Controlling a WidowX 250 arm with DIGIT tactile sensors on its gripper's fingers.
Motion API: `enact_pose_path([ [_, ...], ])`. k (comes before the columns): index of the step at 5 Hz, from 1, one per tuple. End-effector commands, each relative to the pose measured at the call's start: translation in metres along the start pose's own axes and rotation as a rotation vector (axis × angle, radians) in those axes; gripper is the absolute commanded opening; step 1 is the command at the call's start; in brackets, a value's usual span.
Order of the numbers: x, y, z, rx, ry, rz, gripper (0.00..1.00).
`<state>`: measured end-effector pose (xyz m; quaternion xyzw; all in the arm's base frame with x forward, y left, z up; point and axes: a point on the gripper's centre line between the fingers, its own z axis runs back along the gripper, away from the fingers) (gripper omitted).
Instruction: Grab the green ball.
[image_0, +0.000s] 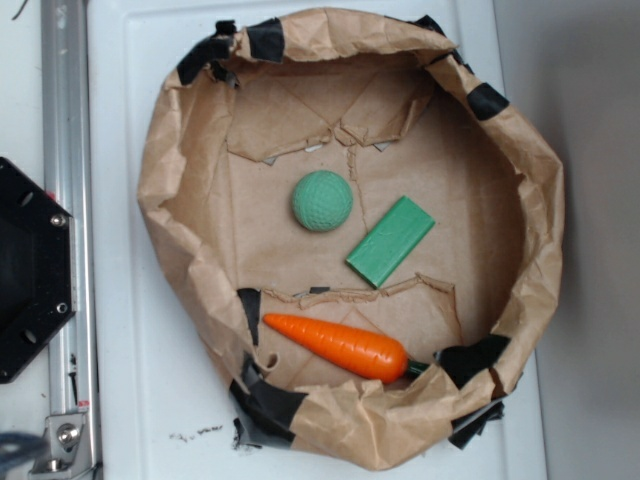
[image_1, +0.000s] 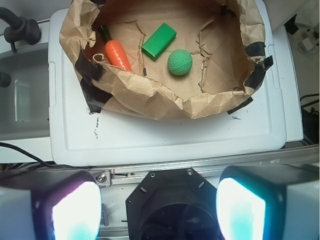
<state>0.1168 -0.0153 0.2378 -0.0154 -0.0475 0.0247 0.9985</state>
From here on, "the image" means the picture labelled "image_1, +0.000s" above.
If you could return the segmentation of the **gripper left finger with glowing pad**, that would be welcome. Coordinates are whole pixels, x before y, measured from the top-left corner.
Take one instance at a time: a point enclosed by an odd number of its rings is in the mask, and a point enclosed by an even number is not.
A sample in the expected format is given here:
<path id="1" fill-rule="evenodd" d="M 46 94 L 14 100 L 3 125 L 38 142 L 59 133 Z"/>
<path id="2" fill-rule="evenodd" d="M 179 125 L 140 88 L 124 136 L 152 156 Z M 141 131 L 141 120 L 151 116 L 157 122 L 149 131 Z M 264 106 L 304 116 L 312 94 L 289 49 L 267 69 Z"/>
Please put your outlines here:
<path id="1" fill-rule="evenodd" d="M 95 240 L 101 190 L 86 170 L 0 173 L 2 240 Z"/>

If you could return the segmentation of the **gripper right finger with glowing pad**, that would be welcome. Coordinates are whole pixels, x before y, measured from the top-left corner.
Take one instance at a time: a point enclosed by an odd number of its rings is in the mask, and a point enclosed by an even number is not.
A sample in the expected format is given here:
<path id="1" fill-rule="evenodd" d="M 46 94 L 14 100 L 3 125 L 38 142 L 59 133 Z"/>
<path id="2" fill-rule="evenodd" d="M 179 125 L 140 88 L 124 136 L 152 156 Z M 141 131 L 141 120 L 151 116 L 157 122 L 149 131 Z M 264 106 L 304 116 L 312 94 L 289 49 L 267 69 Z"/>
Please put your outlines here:
<path id="1" fill-rule="evenodd" d="M 320 169 L 315 165 L 232 165 L 216 193 L 226 240 L 318 240 Z"/>

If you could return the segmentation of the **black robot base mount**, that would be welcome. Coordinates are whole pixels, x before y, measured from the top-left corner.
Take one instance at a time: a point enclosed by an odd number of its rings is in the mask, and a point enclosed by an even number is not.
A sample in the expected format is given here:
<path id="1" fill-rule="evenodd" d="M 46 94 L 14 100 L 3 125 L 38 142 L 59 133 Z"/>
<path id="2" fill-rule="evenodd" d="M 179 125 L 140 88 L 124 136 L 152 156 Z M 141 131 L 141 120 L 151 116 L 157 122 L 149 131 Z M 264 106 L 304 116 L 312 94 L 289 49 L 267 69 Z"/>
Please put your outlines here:
<path id="1" fill-rule="evenodd" d="M 217 188 L 193 168 L 151 171 L 125 201 L 131 240 L 222 240 Z"/>

